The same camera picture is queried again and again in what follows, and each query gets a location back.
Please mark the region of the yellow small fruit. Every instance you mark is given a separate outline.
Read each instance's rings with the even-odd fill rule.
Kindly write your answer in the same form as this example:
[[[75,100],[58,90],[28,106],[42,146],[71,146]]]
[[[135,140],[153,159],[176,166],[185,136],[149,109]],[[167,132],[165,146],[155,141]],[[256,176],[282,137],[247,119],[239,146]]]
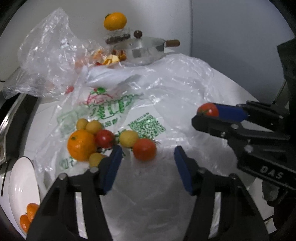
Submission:
[[[132,130],[123,131],[119,135],[119,143],[125,148],[132,148],[138,139],[138,133]]]
[[[97,167],[99,165],[99,163],[101,162],[101,160],[103,158],[105,158],[106,155],[103,155],[102,153],[93,153],[90,155],[89,157],[89,166],[90,167]]]
[[[97,120],[88,122],[85,127],[85,130],[93,135],[96,135],[102,129],[103,125]]]
[[[89,121],[85,118],[80,118],[76,123],[76,130],[84,130]]]

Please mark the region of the red cherry tomato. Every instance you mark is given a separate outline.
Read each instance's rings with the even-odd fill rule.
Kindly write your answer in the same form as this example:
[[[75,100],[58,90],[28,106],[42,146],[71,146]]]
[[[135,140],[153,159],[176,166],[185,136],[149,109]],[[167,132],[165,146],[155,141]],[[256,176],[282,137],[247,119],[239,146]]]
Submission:
[[[99,148],[110,149],[115,144],[115,135],[109,130],[100,130],[95,136]]]
[[[133,145],[132,152],[140,161],[151,161],[157,154],[156,143],[148,138],[140,138]]]
[[[218,111],[217,106],[213,103],[210,103],[210,102],[199,106],[197,109],[197,113],[207,115],[207,116],[213,116],[213,117],[219,116],[219,111]]]

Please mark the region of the white plate dark rim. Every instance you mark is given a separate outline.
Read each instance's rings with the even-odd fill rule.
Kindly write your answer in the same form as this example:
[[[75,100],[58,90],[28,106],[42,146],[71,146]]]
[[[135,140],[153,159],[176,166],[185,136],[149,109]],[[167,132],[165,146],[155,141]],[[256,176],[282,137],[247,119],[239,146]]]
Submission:
[[[26,233],[20,225],[20,216],[27,213],[27,205],[30,203],[40,204],[40,195],[31,160],[20,157],[14,163],[9,183],[9,203],[16,226],[25,238]]]

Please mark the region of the grey refrigerator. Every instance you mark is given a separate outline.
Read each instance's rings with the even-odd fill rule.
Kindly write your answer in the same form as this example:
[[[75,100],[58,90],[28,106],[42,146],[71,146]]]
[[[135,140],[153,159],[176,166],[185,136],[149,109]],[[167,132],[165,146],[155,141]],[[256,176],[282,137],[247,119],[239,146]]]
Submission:
[[[283,82],[277,46],[293,39],[270,1],[192,1],[193,57],[231,78],[262,102]]]

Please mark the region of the printed plastic bag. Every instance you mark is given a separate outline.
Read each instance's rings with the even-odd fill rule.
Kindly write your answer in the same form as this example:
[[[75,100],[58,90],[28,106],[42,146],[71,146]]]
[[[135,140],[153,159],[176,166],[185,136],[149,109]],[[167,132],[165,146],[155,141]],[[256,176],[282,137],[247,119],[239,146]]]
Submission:
[[[191,118],[204,103],[236,105],[250,97],[207,63],[182,54],[148,66],[84,67],[73,92],[55,102],[46,121],[49,135],[35,157],[40,195],[59,174],[89,169],[100,123],[100,153],[111,153],[110,142],[123,149],[112,189],[101,197],[113,239],[182,240],[195,199],[182,185],[174,148],[181,145],[216,174],[235,172],[227,142],[194,130]]]

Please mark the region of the steel induction cooker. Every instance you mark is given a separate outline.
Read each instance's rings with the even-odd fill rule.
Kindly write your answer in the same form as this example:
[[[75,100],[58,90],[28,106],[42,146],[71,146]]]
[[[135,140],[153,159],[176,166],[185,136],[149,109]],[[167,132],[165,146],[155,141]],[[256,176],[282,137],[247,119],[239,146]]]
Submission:
[[[1,164],[23,154],[39,103],[39,98],[27,94],[5,99],[1,92]]]

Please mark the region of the small steel saucepan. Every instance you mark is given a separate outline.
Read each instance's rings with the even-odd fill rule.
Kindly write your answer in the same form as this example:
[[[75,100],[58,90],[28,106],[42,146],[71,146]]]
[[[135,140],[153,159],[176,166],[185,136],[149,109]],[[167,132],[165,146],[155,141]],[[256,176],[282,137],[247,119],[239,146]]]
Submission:
[[[177,39],[143,37],[140,30],[134,31],[133,36],[134,38],[117,43],[113,49],[116,53],[123,54],[127,63],[134,65],[151,64],[164,56],[166,47],[180,46]]]

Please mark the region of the orange peel pile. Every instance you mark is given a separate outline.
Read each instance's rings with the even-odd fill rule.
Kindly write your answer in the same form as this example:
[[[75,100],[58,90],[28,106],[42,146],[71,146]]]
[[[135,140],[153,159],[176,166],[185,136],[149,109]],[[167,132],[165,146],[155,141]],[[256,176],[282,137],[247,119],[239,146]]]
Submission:
[[[104,49],[96,50],[92,54],[92,59],[97,66],[122,62],[125,61],[126,58],[127,56],[125,51],[115,49],[113,49],[110,54],[108,54],[108,51],[105,51]]]

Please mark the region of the clear box of dark fruit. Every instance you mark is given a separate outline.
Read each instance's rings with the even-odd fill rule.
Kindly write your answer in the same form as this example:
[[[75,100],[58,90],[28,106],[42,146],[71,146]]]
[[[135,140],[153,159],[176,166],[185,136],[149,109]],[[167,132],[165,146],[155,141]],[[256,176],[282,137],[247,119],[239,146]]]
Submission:
[[[104,37],[107,45],[114,45],[130,38],[130,28],[110,31]]]

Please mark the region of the large orange on box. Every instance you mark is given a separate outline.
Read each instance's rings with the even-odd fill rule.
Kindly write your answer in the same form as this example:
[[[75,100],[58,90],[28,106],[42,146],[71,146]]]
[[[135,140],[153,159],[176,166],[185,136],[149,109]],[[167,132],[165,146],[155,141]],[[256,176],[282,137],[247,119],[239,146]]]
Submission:
[[[114,12],[108,14],[103,22],[103,25],[108,31],[115,31],[125,27],[127,24],[127,18],[123,13]]]

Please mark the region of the clear crumpled plastic bag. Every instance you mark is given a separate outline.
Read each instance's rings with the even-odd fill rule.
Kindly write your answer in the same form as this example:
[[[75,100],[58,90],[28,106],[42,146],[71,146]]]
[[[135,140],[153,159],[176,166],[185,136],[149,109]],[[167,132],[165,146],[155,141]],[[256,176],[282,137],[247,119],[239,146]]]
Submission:
[[[80,75],[102,62],[108,49],[93,40],[79,39],[69,16],[58,8],[25,37],[17,53],[19,68],[5,82],[1,94],[58,98],[71,92]]]

